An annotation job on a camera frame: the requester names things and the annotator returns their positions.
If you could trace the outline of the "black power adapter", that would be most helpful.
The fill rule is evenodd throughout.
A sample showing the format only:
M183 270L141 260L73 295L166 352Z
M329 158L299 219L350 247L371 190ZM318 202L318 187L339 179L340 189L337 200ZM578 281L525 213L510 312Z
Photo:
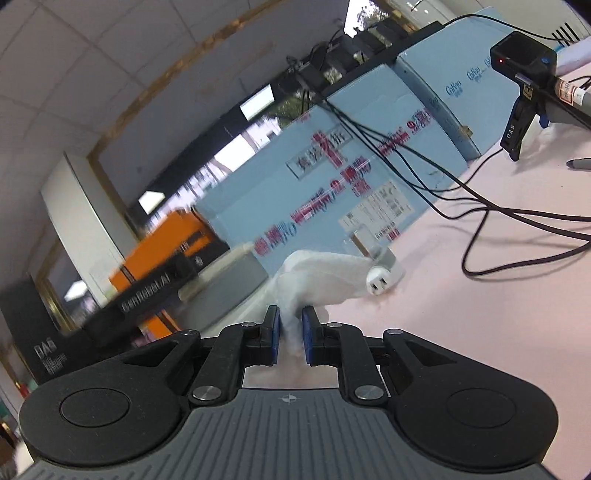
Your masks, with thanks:
M298 82L310 91L324 92L325 89L331 86L325 75L310 63L298 66L294 70L294 75L297 77Z
M341 44L332 44L327 51L327 58L325 58L332 68L342 75L346 75L356 70L360 66L360 62L350 54L347 49Z
M369 30L358 31L353 36L353 42L363 55L373 57L387 48L387 46Z
M408 31L392 18L386 18L375 24L377 32L392 44L408 38Z

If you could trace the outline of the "large light blue box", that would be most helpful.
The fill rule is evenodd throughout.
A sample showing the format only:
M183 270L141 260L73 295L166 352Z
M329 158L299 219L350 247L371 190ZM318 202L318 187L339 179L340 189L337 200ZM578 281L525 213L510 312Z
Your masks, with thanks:
M269 274L297 250L348 253L365 227L382 245L407 229L467 162L427 107L389 66L329 98L378 132L367 149L331 111L315 106L195 205L230 247L253 246ZM410 185L426 185L416 194Z

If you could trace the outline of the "orange MIUZI cardboard box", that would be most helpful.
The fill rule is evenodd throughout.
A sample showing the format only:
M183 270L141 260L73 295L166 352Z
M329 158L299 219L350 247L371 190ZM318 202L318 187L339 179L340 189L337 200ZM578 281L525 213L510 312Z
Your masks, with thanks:
M109 281L119 294L178 252L204 269L228 250L197 211L175 210L138 243Z

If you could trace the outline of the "grey marker pen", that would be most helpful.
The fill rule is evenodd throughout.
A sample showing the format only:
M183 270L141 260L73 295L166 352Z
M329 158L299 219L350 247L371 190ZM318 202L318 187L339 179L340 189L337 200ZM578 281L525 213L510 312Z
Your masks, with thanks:
M566 162L566 166L575 171L591 171L591 158L577 158Z

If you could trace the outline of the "black power strip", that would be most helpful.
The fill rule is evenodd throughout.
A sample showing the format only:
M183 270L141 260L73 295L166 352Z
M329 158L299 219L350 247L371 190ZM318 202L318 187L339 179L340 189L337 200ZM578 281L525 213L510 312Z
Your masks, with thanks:
M328 97L381 65L393 65L404 51L443 28L435 21L407 32L393 19L384 19L353 37L339 34L322 42L307 58L291 64L288 72L304 89Z

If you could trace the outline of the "white paper towel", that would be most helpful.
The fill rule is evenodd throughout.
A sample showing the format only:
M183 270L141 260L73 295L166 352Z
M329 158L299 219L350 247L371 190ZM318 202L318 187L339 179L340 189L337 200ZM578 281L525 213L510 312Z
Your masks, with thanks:
M283 261L260 299L280 309L280 329L287 352L303 350L301 311L308 306L338 305L367 295L366 281L374 262L363 256L298 250Z

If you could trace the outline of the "grey white insulated cup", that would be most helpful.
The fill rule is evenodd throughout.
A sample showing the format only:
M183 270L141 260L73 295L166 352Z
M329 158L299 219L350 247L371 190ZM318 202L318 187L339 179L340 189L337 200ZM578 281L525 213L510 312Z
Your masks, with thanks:
M181 330L204 332L221 321L269 279L252 243L230 249L178 292L174 318Z

